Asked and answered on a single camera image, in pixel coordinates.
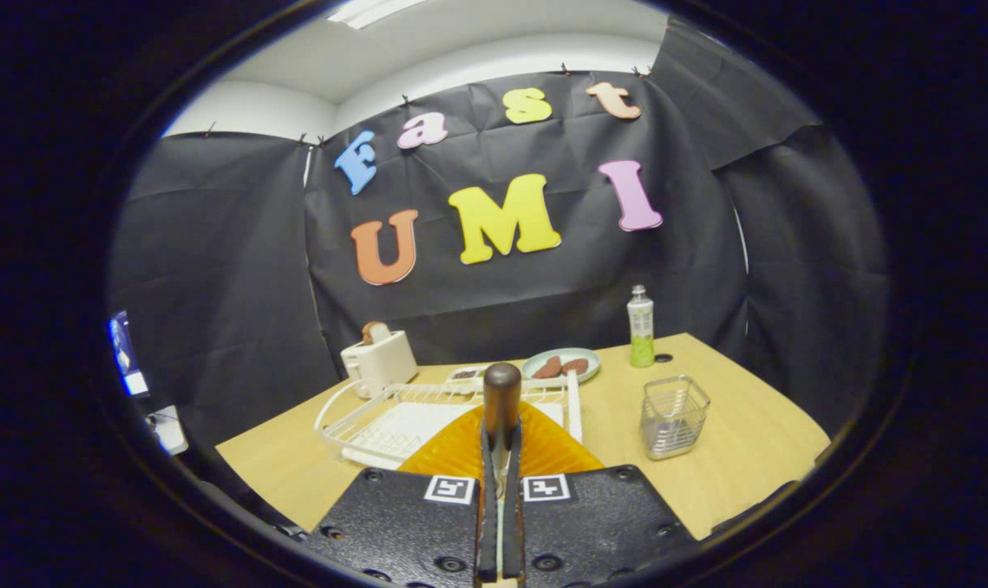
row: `letter m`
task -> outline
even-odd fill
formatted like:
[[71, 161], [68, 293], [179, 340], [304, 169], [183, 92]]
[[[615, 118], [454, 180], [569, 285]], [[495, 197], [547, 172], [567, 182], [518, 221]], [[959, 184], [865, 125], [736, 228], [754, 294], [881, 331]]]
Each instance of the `letter m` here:
[[498, 206], [486, 191], [478, 187], [450, 194], [447, 202], [457, 208], [461, 216], [461, 233], [465, 237], [461, 263], [478, 264], [494, 256], [494, 250], [483, 241], [484, 234], [502, 256], [508, 256], [517, 226], [519, 239], [516, 248], [520, 251], [540, 251], [559, 245], [562, 239], [553, 230], [549, 211], [545, 208], [545, 197], [541, 191], [544, 185], [543, 175], [519, 176], [509, 183], [509, 193], [505, 195], [502, 206]]

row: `foam letter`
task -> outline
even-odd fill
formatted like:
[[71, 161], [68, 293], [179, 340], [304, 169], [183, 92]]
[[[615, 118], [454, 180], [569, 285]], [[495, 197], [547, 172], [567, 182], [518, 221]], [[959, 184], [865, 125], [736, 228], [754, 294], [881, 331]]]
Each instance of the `foam letter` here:
[[399, 257], [393, 264], [381, 263], [378, 256], [378, 231], [381, 220], [372, 220], [353, 229], [350, 237], [356, 242], [356, 268], [360, 278], [374, 286], [400, 282], [415, 269], [415, 219], [418, 211], [400, 211], [389, 217], [389, 224], [396, 229], [396, 245]]
[[617, 226], [625, 231], [652, 229], [661, 226], [661, 215], [650, 208], [650, 198], [639, 183], [639, 161], [608, 161], [599, 171], [610, 178], [621, 204], [621, 220]]
[[359, 194], [363, 186], [366, 186], [378, 172], [374, 167], [367, 167], [367, 163], [374, 161], [374, 149], [367, 145], [367, 142], [373, 138], [373, 131], [363, 131], [359, 137], [353, 139], [349, 148], [334, 160], [334, 167], [340, 167], [352, 183], [353, 196]]
[[483, 242], [483, 234], [501, 251], [502, 256], [508, 256], [517, 226], [519, 239], [516, 249], [520, 251], [540, 251], [558, 246], [563, 240], [553, 230], [549, 211], [545, 209], [545, 197], [541, 191], [544, 185], [545, 177], [540, 174], [513, 179], [505, 195], [505, 205], [501, 207], [478, 187], [450, 194], [447, 202], [457, 208], [461, 216], [461, 233], [465, 237], [461, 263], [478, 264], [494, 256], [494, 251]]
[[603, 105], [603, 108], [617, 118], [637, 118], [643, 114], [637, 105], [626, 105], [625, 101], [621, 99], [622, 96], [628, 96], [628, 90], [625, 88], [614, 88], [610, 83], [599, 82], [585, 90], [585, 93], [588, 96], [599, 98], [599, 103]]
[[536, 88], [509, 90], [501, 97], [501, 103], [508, 107], [505, 116], [513, 123], [534, 123], [553, 114], [553, 105], [546, 103], [545, 93]]
[[400, 135], [396, 145], [400, 145], [400, 149], [415, 149], [422, 144], [437, 144], [447, 138], [445, 120], [446, 117], [439, 112], [426, 112], [407, 120], [403, 124], [406, 133]]

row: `brown knob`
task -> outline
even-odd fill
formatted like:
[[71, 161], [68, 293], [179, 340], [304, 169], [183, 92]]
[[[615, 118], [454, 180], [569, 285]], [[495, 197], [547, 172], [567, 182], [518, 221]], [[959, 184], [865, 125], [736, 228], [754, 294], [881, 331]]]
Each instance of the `brown knob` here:
[[510, 363], [495, 363], [483, 374], [483, 421], [492, 446], [509, 448], [519, 421], [519, 394], [523, 375]]

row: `light blue plate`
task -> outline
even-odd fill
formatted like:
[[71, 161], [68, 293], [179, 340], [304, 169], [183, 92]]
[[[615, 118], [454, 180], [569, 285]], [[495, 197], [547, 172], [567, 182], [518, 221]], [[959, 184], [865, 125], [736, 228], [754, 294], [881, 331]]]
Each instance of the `light blue plate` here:
[[595, 376], [595, 373], [599, 371], [599, 356], [595, 354], [595, 351], [583, 350], [581, 347], [563, 347], [561, 350], [543, 351], [543, 353], [536, 354], [536, 356], [528, 359], [519, 371], [523, 373], [523, 377], [532, 379], [534, 372], [539, 371], [553, 356], [559, 356], [562, 363], [576, 359], [588, 360], [588, 372], [577, 375], [577, 382], [579, 383], [588, 380], [589, 377]]

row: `white toaster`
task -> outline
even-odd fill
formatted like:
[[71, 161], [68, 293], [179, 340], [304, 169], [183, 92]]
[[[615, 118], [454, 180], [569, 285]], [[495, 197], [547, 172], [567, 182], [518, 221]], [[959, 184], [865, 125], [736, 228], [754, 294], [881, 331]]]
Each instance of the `white toaster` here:
[[404, 331], [371, 344], [363, 341], [341, 350], [341, 361], [360, 398], [371, 398], [389, 384], [405, 384], [418, 373], [418, 363]]

